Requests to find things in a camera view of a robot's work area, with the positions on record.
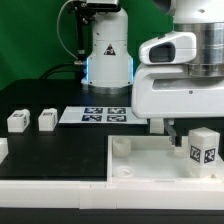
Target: black and white marker sheet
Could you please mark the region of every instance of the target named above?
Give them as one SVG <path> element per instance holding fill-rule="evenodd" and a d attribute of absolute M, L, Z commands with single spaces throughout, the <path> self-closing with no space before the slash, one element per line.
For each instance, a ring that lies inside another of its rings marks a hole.
<path fill-rule="evenodd" d="M 147 121 L 137 118 L 131 107 L 67 107 L 59 123 L 147 124 Z"/>

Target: green screen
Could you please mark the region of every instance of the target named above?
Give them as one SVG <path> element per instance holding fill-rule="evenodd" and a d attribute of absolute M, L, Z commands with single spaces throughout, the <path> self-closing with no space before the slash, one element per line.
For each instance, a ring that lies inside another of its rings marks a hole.
<path fill-rule="evenodd" d="M 0 89 L 14 80 L 39 78 L 47 69 L 71 57 L 56 34 L 58 13 L 65 0 L 0 1 Z M 150 0 L 120 0 L 129 15 L 128 50 L 139 64 L 138 49 L 146 40 L 172 30 L 172 18 L 163 15 Z M 77 54 L 74 13 L 63 13 L 61 36 Z M 91 52 L 91 27 L 84 28 L 85 47 Z"/>

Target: warning triangle label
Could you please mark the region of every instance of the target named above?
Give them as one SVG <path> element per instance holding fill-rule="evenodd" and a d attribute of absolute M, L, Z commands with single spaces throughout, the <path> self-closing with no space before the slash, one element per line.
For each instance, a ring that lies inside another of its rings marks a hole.
<path fill-rule="evenodd" d="M 110 44 L 108 46 L 108 48 L 106 49 L 104 55 L 116 55 L 115 51 L 114 51 L 114 48 L 112 46 L 112 44 Z"/>

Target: cube with marker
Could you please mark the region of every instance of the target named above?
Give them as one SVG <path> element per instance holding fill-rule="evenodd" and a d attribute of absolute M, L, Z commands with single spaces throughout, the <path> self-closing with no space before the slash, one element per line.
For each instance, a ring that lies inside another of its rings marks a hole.
<path fill-rule="evenodd" d="M 189 132 L 188 170 L 199 178 L 216 173 L 220 134 L 208 128 Z"/>
<path fill-rule="evenodd" d="M 57 110 L 54 108 L 45 109 L 38 118 L 39 131 L 53 131 L 57 122 Z"/>
<path fill-rule="evenodd" d="M 26 109 L 16 110 L 7 119 L 8 132 L 22 133 L 30 123 L 30 112 Z"/>

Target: black table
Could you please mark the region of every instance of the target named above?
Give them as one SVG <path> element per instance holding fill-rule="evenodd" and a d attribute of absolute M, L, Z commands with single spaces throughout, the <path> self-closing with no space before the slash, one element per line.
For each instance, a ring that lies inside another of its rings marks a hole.
<path fill-rule="evenodd" d="M 147 125 L 58 124 L 53 133 L 39 132 L 38 116 L 66 106 L 131 106 L 131 94 L 99 95 L 71 80 L 20 80 L 0 92 L 0 137 L 8 138 L 9 155 L 0 166 L 1 180 L 105 181 L 108 135 L 147 135 Z M 28 109 L 31 123 L 22 134 L 8 133 L 7 118 Z M 222 119 L 178 119 L 176 129 L 206 126 L 222 132 Z M 0 223 L 222 223 L 223 211 L 0 209 Z"/>

